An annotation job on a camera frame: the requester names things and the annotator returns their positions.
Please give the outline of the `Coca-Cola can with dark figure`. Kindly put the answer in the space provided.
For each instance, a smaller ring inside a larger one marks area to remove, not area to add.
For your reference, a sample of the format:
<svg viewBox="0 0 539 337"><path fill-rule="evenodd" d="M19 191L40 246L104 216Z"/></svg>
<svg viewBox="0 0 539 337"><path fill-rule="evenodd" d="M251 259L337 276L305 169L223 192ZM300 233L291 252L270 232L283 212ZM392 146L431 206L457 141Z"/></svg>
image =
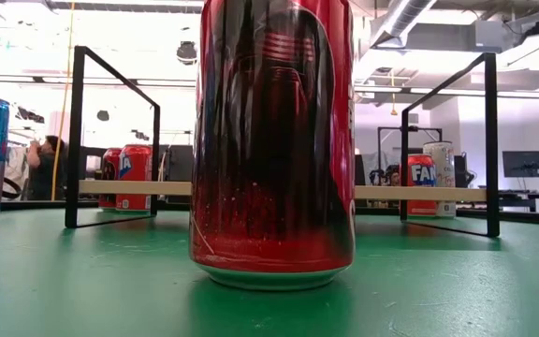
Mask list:
<svg viewBox="0 0 539 337"><path fill-rule="evenodd" d="M222 285L331 282L355 252L348 0L205 0L191 259Z"/></svg>

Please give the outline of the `red blue Fanta can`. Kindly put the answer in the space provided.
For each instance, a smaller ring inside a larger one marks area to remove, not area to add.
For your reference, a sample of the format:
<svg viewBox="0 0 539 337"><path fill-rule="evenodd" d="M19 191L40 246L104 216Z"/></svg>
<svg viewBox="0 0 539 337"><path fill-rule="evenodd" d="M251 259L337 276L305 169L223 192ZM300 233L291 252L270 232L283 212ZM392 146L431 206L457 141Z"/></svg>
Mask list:
<svg viewBox="0 0 539 337"><path fill-rule="evenodd" d="M408 157L409 186L436 186L436 168L429 154L410 154ZM413 217L434 217L437 211L437 202L434 200L409 200L407 213Z"/></svg>
<svg viewBox="0 0 539 337"><path fill-rule="evenodd" d="M119 155L116 180L149 181L152 178L153 149L149 145L125 145ZM150 195L117 194L115 209L119 212L148 212Z"/></svg>

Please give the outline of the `red Coca-Cola can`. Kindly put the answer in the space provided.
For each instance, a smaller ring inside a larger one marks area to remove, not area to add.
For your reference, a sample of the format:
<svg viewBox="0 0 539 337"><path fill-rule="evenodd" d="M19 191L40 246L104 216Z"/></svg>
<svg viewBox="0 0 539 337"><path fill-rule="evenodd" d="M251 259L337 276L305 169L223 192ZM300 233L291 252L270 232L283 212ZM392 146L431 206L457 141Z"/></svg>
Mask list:
<svg viewBox="0 0 539 337"><path fill-rule="evenodd" d="M102 158L101 180L116 180L121 151L121 148L109 148L106 150ZM114 210L116 207L116 195L101 194L98 199L98 206L104 211Z"/></svg>

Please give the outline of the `white Celsius can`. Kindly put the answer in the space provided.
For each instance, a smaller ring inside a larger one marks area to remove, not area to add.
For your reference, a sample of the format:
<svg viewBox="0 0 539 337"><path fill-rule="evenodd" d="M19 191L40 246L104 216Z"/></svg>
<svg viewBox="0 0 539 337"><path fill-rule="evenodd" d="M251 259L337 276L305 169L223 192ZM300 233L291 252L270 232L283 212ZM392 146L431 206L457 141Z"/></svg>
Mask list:
<svg viewBox="0 0 539 337"><path fill-rule="evenodd" d="M454 147L451 141L432 141L423 145L423 153L429 154L436 167L436 186L456 186ZM457 208L455 201L438 201L436 216L454 218Z"/></svg>

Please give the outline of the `black computer monitor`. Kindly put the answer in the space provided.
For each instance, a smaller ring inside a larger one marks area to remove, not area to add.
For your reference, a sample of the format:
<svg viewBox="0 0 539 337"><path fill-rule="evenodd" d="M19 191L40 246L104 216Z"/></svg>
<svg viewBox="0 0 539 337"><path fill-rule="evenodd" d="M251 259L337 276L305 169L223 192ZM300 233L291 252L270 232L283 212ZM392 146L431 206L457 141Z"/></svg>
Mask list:
<svg viewBox="0 0 539 337"><path fill-rule="evenodd" d="M455 186L457 188L466 188L467 183L467 160L464 155L454 156L455 168Z"/></svg>
<svg viewBox="0 0 539 337"><path fill-rule="evenodd" d="M503 151L505 178L539 178L539 151Z"/></svg>

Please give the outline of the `green table mat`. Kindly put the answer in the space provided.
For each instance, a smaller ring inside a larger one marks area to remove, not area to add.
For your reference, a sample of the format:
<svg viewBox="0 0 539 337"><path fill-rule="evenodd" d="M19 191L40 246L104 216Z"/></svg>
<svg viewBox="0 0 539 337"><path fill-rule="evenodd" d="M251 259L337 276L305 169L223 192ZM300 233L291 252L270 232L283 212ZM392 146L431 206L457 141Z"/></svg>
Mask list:
<svg viewBox="0 0 539 337"><path fill-rule="evenodd" d="M0 337L539 337L539 226L499 239L360 216L327 286L246 291L188 256L188 216L67 229L0 216Z"/></svg>

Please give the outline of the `person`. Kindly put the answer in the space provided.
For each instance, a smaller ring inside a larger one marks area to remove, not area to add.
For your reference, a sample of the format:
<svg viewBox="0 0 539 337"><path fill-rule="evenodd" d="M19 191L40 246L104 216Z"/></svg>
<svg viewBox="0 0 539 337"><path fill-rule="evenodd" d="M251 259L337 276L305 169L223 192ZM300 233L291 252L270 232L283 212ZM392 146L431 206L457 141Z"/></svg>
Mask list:
<svg viewBox="0 0 539 337"><path fill-rule="evenodd" d="M64 200L66 198L65 143L48 135L44 142L32 141L27 152L29 177L27 200Z"/></svg>

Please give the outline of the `black desk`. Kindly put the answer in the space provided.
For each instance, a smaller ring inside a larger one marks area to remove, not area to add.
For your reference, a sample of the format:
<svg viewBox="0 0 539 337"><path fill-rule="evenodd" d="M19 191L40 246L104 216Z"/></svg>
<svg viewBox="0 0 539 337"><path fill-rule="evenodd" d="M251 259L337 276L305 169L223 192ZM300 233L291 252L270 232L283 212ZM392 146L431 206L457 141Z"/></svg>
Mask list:
<svg viewBox="0 0 539 337"><path fill-rule="evenodd" d="M535 190L500 190L499 207L526 208L529 212L537 212L539 192Z"/></svg>

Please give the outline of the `wooden shelf with black frame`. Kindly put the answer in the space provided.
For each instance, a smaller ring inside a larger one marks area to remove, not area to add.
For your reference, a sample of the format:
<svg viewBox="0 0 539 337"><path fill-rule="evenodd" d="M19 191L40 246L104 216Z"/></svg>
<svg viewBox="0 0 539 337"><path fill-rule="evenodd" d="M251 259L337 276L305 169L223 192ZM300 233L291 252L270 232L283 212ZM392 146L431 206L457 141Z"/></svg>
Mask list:
<svg viewBox="0 0 539 337"><path fill-rule="evenodd" d="M84 87L85 59L91 58L98 65L107 70L117 80L138 94L153 106L153 169L158 170L158 150L160 136L160 106L144 94L136 84L122 75L118 70L103 60L99 55L86 46L74 48L74 61L72 69L72 99L71 118L69 128L68 159L71 171L68 173L67 196L65 210L65 226L78 228L79 195L84 194L142 194L152 197L151 215L157 215L157 197L159 195L188 196L191 194L190 183L150 181L103 181L81 180L79 178L80 136L82 126L82 102ZM410 187L407 183L408 175L408 134L410 111L426 102L435 95L441 94L446 87L469 73L476 66L485 67L485 127L486 127L486 178L487 187L484 189L467 189L452 187L419 188ZM401 113L401 175L399 186L367 186L356 187L355 196L360 199L371 200L398 200L401 206L400 220L408 220L408 202L410 200L437 200L437 201L484 201L487 203L487 229L484 237L496 238L500 235L500 200L499 200L499 173L498 173L498 82L496 55L484 52L474 59L468 66L455 73L446 81L421 96Z"/></svg>

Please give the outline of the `black metal rack frame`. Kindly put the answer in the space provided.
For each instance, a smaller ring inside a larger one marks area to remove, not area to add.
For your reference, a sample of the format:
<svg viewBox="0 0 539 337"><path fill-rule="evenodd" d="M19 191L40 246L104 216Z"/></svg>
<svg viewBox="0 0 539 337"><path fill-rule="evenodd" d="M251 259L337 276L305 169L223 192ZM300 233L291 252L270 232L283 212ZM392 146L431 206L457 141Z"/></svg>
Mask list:
<svg viewBox="0 0 539 337"><path fill-rule="evenodd" d="M383 143L384 141L394 132L400 131L399 127L394 126L378 126L377 127L377 168L373 169L369 173L369 181L371 185L383 185L392 183L392 176L395 173L398 173L397 164L386 164L384 165L384 157L386 156L383 152ZM409 132L419 132L422 131L426 133L433 141L443 141L443 129L442 128L431 128L431 127L420 127L416 125L411 125L409 127Z"/></svg>

